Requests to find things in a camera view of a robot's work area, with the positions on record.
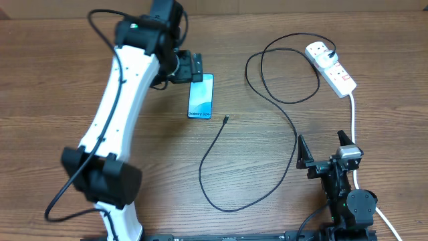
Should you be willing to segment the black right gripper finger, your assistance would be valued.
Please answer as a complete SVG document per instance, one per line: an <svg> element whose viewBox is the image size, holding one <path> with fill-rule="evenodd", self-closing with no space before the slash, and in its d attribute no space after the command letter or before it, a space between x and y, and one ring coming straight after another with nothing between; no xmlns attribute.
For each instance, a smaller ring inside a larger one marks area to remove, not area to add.
<svg viewBox="0 0 428 241"><path fill-rule="evenodd" d="M341 146L348 146L348 145L354 144L354 142L348 137L348 135L343 130L338 131L337 134L338 134L338 138Z"/></svg>
<svg viewBox="0 0 428 241"><path fill-rule="evenodd" d="M302 135L298 136L298 157L296 168L307 169L308 164L314 162L314 158Z"/></svg>

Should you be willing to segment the Samsung Galaxy smartphone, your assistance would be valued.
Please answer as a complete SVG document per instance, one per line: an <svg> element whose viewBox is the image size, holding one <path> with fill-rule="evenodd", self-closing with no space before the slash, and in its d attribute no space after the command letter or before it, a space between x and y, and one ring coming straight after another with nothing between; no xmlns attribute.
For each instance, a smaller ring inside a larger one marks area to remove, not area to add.
<svg viewBox="0 0 428 241"><path fill-rule="evenodd" d="M213 106L213 74L203 74L202 82L192 82L189 90L187 116L193 119L210 119Z"/></svg>

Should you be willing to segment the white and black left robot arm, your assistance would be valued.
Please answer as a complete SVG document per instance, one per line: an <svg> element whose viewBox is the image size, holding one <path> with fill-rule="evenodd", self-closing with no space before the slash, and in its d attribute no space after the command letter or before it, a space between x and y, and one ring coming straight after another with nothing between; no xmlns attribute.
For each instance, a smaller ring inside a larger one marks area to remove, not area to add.
<svg viewBox="0 0 428 241"><path fill-rule="evenodd" d="M142 171L128 160L132 136L151 88L201 82L202 57L182 50L187 13L175 0L155 0L146 15L122 14L117 23L110 77L97 113L78 147L61 162L68 185L82 192L102 216L107 240L143 240L135 199Z"/></svg>

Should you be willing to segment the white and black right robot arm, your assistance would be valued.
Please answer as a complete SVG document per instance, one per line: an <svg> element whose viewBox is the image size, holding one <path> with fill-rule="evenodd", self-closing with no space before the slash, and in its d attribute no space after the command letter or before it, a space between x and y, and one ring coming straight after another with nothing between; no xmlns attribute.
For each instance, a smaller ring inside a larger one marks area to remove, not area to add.
<svg viewBox="0 0 428 241"><path fill-rule="evenodd" d="M309 179L321 179L326 195L325 208L330 209L332 222L320 226L311 240L364 240L377 239L374 224L377 196L366 189L351 189L348 172L356 171L364 152L346 133L338 131L340 146L327 161L315 161L302 135L298 137L298 169L307 169Z"/></svg>

